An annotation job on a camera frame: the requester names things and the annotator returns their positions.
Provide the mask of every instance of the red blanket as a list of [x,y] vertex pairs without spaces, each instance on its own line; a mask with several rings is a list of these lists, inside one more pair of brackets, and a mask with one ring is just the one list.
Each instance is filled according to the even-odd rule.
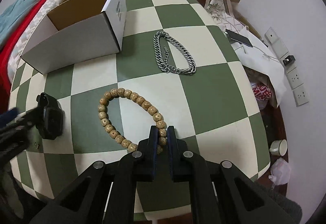
[[27,26],[33,20],[34,16],[40,10],[42,5],[46,0],[40,0],[27,14],[22,23],[18,26],[18,28],[11,34],[9,39],[7,40],[4,48],[0,53],[0,113],[7,111],[9,95],[11,89],[11,83],[8,78],[7,66],[8,60],[11,54],[11,51],[15,47],[17,41],[21,37],[22,33],[25,31]]

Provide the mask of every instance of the white bag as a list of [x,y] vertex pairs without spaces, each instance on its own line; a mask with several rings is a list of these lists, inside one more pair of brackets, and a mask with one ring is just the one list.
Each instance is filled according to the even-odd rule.
[[280,186],[282,184],[286,184],[290,180],[290,165],[282,158],[279,158],[272,165],[271,174],[272,175],[269,175],[268,178],[274,183],[273,186]]

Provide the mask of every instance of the white cardboard box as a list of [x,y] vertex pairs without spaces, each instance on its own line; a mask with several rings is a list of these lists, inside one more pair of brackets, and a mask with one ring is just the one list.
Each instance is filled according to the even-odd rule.
[[121,51],[126,0],[68,0],[50,11],[21,58],[45,74]]

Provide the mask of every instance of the patterned bedsheet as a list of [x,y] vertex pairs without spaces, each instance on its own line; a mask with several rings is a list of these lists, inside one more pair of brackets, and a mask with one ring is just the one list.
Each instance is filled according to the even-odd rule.
[[46,0],[45,4],[41,7],[41,9],[38,11],[36,16],[33,18],[33,20],[30,22],[29,26],[26,28],[22,36],[17,41],[14,49],[11,52],[9,61],[8,61],[8,77],[10,82],[13,81],[14,75],[16,72],[16,69],[18,67],[19,61],[20,61],[20,54],[22,50],[24,49],[27,41],[31,37],[32,33],[34,32],[35,28],[39,24],[39,22],[43,19],[43,17],[53,10],[55,7],[60,5],[63,2],[63,0]]

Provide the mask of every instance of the green and white checkered tablecloth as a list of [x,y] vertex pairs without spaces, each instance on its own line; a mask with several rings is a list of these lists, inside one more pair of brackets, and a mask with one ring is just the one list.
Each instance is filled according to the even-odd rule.
[[[228,40],[196,0],[126,0],[127,18],[122,52],[95,58],[42,75],[20,61],[9,108],[23,114],[36,107],[46,92],[65,112],[63,135],[41,139],[34,128],[31,146],[11,160],[15,178],[28,193],[54,198],[94,161],[107,163],[127,154],[105,132],[98,118],[98,101],[105,91],[123,87],[155,105],[167,125],[191,151],[206,160],[230,160],[257,179],[269,167],[264,125],[245,71]],[[162,73],[155,61],[153,36],[168,32],[192,54],[193,76]],[[187,68],[171,48],[169,64]],[[137,143],[149,135],[151,116],[134,102],[114,99],[108,106],[112,124]],[[136,220],[152,220],[190,212],[188,183],[172,183],[167,151],[158,157],[153,183],[138,183]]]

